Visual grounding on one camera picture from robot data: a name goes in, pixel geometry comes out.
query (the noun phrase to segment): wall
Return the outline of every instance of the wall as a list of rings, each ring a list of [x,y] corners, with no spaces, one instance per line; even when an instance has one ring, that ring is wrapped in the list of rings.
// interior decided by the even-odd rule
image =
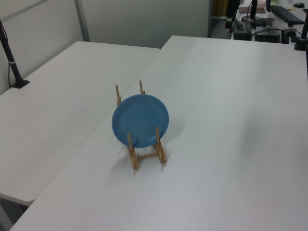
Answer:
[[[171,35],[207,37],[211,0],[80,0],[92,42],[162,48]]]
[[[74,0],[48,0],[3,22],[3,26],[23,78],[82,41]],[[0,46],[0,94],[9,88],[7,75],[8,61]]]

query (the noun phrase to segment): black lamp arm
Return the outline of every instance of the black lamp arm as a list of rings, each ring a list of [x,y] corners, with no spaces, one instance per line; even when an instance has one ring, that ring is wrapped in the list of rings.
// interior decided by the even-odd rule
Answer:
[[[9,42],[8,42],[7,37],[6,37],[6,33],[5,33],[5,30],[4,30],[4,27],[2,25],[1,20],[0,20],[0,40],[1,40],[1,44],[3,46],[4,52],[6,54],[6,57],[9,61],[9,64],[10,64],[11,69],[12,69],[14,76],[15,76],[15,84],[13,84],[12,87],[13,88],[22,88],[23,86],[27,85],[29,83],[29,81],[24,80],[20,76],[20,73],[18,71],[15,59],[14,59],[13,54],[11,52],[11,48],[9,46]]]

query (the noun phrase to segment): floor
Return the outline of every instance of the floor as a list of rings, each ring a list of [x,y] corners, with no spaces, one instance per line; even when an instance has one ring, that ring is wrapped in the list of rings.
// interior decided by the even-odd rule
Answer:
[[[0,198],[0,231],[9,231],[27,207]]]
[[[211,38],[226,39],[229,29],[225,29],[225,19],[212,19]]]

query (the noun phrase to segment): lamp base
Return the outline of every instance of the lamp base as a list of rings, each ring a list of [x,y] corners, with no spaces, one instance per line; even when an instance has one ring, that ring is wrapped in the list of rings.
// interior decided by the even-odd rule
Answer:
[[[306,50],[306,44],[308,44],[307,39],[300,39],[299,37],[296,37],[296,44],[294,45],[294,50],[305,51]]]
[[[16,83],[15,83],[15,84],[12,85],[12,88],[18,88],[18,89],[23,88],[23,87],[24,87],[25,85],[27,85],[29,82],[30,82],[30,81],[28,81],[28,80],[24,80],[23,83],[19,83],[18,85],[16,85]]]

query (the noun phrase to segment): gray partition wall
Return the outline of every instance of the gray partition wall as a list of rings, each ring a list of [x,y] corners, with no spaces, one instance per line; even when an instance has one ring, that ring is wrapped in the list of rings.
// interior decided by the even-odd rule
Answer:
[[[171,35],[208,37],[212,0],[78,0],[91,42],[162,48]]]

